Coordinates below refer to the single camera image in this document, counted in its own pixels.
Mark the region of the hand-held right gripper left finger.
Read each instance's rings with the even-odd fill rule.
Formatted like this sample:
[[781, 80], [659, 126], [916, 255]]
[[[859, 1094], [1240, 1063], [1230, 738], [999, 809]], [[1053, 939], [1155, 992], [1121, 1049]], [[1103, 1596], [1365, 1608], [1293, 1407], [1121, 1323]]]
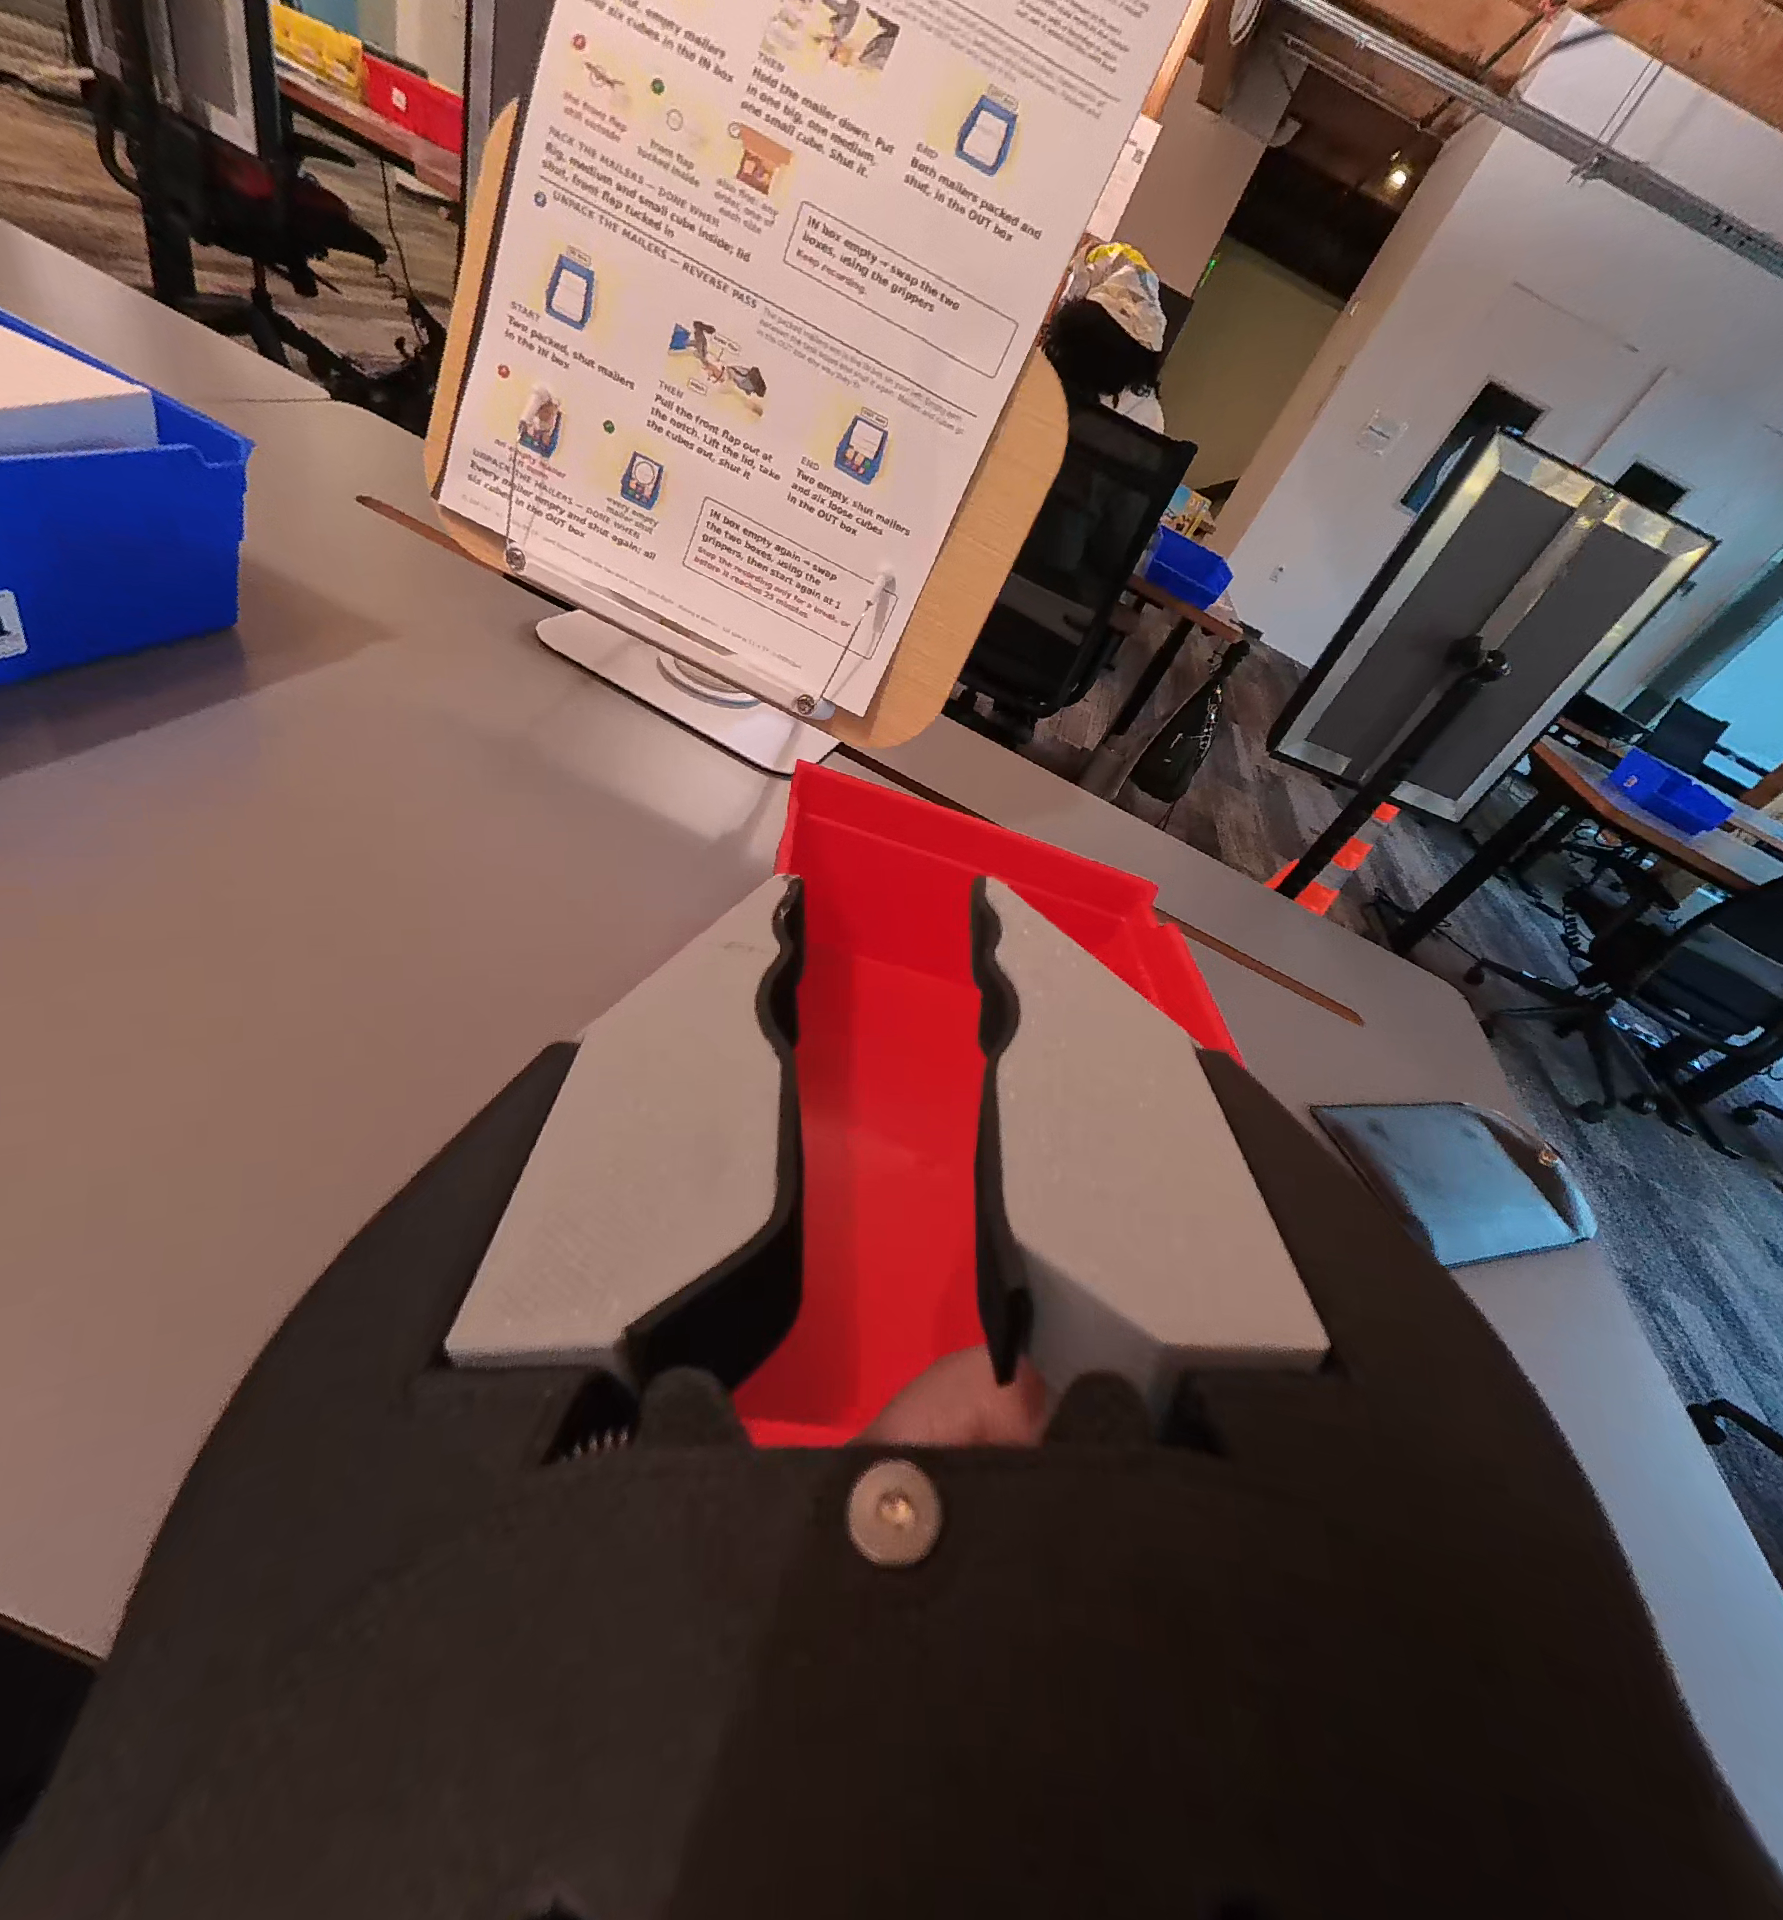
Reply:
[[770, 876], [584, 1032], [448, 1364], [768, 1364], [804, 1305], [799, 976]]

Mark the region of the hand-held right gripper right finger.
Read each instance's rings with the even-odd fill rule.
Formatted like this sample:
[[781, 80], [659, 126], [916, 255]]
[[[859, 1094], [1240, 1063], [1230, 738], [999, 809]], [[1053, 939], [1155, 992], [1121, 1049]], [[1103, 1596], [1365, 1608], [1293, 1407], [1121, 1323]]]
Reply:
[[1310, 1373], [1332, 1351], [1207, 1055], [1010, 887], [968, 896], [976, 1312], [999, 1379]]

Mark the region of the red plastic bin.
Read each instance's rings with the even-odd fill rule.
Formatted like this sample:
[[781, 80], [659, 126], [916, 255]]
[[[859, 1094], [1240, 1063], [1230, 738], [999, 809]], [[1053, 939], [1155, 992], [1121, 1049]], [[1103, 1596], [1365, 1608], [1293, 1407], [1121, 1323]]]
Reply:
[[904, 789], [799, 764], [774, 857], [804, 884], [804, 1302], [734, 1390], [762, 1448], [836, 1448], [976, 1314], [979, 989], [968, 905], [1002, 879], [1193, 1043], [1240, 1058], [1155, 887]]

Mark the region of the blue plastic bin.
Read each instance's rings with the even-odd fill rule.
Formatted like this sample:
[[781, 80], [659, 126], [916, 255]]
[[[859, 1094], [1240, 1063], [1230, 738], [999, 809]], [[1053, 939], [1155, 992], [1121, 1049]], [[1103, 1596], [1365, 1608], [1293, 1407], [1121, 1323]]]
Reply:
[[[121, 374], [5, 310], [0, 324]], [[236, 621], [252, 446], [147, 393], [155, 448], [0, 457], [0, 687]]]

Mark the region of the white cardboard mailer box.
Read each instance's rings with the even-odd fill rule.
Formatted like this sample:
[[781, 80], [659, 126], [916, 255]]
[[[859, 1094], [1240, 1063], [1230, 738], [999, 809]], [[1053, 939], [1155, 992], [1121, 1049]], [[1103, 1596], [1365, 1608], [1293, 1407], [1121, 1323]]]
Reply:
[[155, 446], [147, 389], [0, 324], [0, 457]]

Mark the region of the person's right hand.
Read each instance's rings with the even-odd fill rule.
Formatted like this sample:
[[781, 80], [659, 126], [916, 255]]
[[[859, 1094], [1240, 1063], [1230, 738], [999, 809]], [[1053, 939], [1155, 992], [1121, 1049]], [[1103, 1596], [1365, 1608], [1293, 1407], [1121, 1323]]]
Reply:
[[904, 1388], [858, 1442], [881, 1448], [1031, 1448], [1041, 1442], [1050, 1394], [1027, 1361], [999, 1379], [986, 1347], [938, 1356]]

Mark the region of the grey table port cover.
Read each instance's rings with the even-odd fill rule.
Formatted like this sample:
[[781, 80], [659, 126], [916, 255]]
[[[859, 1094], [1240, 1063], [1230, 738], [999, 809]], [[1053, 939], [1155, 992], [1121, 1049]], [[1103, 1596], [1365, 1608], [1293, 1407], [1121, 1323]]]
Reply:
[[1473, 1103], [1332, 1103], [1310, 1120], [1444, 1268], [1492, 1265], [1598, 1234], [1548, 1138]]

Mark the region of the black backpack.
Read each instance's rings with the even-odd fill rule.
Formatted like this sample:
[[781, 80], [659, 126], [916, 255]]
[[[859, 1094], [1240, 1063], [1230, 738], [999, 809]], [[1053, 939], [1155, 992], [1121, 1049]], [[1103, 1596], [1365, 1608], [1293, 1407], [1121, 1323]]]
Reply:
[[1250, 652], [1251, 637], [1232, 640], [1204, 685], [1195, 685], [1193, 694], [1173, 709], [1125, 779], [1132, 793], [1162, 808], [1173, 808], [1189, 793], [1189, 783], [1214, 751], [1226, 687]]

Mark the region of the white stand base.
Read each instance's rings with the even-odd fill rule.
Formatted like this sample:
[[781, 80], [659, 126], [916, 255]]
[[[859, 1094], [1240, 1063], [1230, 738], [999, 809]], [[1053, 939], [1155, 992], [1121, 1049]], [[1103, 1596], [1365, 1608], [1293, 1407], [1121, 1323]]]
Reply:
[[669, 645], [680, 629], [659, 619], [615, 621], [606, 611], [612, 607], [554, 611], [537, 621], [537, 642], [765, 773], [791, 777], [836, 751], [829, 703], [779, 685], [745, 659]]

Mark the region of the wooden desk with black legs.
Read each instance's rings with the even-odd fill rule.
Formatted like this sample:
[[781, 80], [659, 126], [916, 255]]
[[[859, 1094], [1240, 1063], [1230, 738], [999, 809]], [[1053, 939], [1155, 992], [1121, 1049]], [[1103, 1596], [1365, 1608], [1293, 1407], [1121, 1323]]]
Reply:
[[1587, 833], [1602, 860], [1618, 865], [1629, 909], [1684, 916], [1700, 898], [1730, 898], [1783, 876], [1783, 824], [1755, 808], [1733, 804], [1721, 825], [1684, 833], [1643, 815], [1615, 789], [1610, 770], [1556, 738], [1530, 746], [1530, 779], [1551, 801], [1551, 824], [1535, 847], [1561, 847]]
[[1193, 607], [1176, 594], [1145, 583], [1143, 577], [1131, 577], [1128, 594], [1141, 607], [1167, 611], [1169, 629], [1159, 640], [1155, 652], [1143, 661], [1141, 677], [1125, 694], [1121, 709], [1113, 711], [1113, 722], [1108, 729], [1111, 738], [1128, 734], [1131, 726], [1143, 715], [1143, 709], [1159, 693], [1169, 664], [1182, 655], [1189, 637], [1207, 637], [1209, 642], [1218, 642], [1226, 652], [1240, 649], [1232, 659], [1243, 659], [1243, 652], [1262, 640], [1262, 631], [1243, 621], [1237, 611], [1218, 611], [1216, 607], [1209, 609]]

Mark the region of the small blue bin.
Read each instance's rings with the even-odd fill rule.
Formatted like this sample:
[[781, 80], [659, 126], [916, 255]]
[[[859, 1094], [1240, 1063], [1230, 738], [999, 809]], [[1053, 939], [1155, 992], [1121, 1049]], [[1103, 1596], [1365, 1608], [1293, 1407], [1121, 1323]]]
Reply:
[[1643, 815], [1682, 838], [1723, 831], [1735, 815], [1733, 798], [1706, 786], [1693, 773], [1649, 755], [1643, 746], [1632, 746], [1605, 773], [1602, 789], [1618, 798], [1618, 804], [1629, 809]]
[[1232, 583], [1232, 565], [1199, 541], [1159, 524], [1141, 560], [1141, 581], [1173, 598], [1209, 609]]

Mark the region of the black mesh office chair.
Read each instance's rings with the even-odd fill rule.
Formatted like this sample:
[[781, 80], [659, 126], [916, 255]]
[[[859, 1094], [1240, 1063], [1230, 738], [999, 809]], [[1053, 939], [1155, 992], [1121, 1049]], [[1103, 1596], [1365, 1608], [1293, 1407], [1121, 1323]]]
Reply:
[[1018, 746], [1093, 685], [1111, 615], [1193, 457], [1193, 441], [1067, 404], [1060, 468], [952, 685], [952, 722]]

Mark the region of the instruction sheet on stand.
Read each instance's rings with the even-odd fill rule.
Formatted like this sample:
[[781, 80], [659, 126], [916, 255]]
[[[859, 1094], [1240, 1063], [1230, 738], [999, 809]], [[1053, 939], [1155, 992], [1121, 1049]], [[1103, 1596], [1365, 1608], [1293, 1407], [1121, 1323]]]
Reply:
[[[435, 509], [435, 535], [462, 555], [487, 565], [512, 587], [539, 594], [554, 602], [554, 611], [576, 607], [597, 611], [601, 607], [612, 607], [606, 619], [625, 621], [632, 607], [623, 607], [604, 594], [590, 595], [585, 589], [532, 583], [519, 563], [507, 555], [513, 543], [512, 537], [493, 537], [481, 524], [442, 504], [442, 475], [456, 446], [462, 395], [472, 372], [472, 345], [487, 312], [497, 212], [513, 173], [516, 128], [519, 104], [503, 104], [481, 144], [481, 169], [472, 185], [462, 265], [451, 291], [448, 344], [422, 448], [424, 492]], [[943, 715], [960, 667], [966, 664], [971, 642], [992, 611], [1020, 541], [1060, 468], [1064, 435], [1067, 404], [1060, 382], [1050, 374], [1046, 356], [1031, 349], [1018, 372], [1015, 393], [1005, 403], [1005, 413], [986, 446], [986, 454], [979, 457], [976, 477], [952, 514], [952, 527], [938, 548], [935, 563], [928, 565], [927, 587], [913, 598], [913, 611], [904, 627], [904, 640], [883, 682], [875, 685], [862, 715], [836, 709], [836, 718], [829, 722], [829, 734], [840, 740], [836, 751], [866, 755], [881, 746], [899, 746], [920, 738]]]

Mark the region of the printed instruction sheet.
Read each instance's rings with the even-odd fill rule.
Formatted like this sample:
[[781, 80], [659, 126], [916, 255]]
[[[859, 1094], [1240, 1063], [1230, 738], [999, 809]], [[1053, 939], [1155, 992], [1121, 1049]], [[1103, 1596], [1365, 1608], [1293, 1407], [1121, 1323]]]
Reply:
[[437, 509], [866, 715], [1189, 4], [549, 4]]

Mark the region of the black and red chair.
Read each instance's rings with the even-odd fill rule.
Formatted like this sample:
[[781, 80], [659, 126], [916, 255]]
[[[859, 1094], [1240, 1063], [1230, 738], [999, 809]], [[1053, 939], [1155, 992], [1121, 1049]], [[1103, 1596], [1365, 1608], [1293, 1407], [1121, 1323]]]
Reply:
[[191, 240], [280, 273], [292, 293], [319, 293], [319, 268], [347, 255], [372, 270], [385, 245], [328, 188], [298, 171], [271, 169], [229, 144], [206, 144], [189, 212]]

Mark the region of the small red bin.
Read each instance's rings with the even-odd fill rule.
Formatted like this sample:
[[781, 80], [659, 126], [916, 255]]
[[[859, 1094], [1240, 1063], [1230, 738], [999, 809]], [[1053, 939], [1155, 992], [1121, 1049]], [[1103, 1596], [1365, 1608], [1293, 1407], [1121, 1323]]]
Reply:
[[427, 77], [385, 59], [380, 50], [364, 47], [361, 59], [364, 108], [383, 115], [397, 132], [435, 144], [446, 154], [462, 159], [463, 144], [463, 99], [431, 83]]

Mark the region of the small yellow bin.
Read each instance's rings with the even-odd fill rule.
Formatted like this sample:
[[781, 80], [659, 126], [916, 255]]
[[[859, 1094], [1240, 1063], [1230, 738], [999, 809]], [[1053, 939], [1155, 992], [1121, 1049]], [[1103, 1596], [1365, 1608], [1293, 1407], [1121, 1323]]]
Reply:
[[280, 69], [347, 101], [364, 101], [364, 44], [360, 37], [292, 4], [271, 4], [271, 32]]

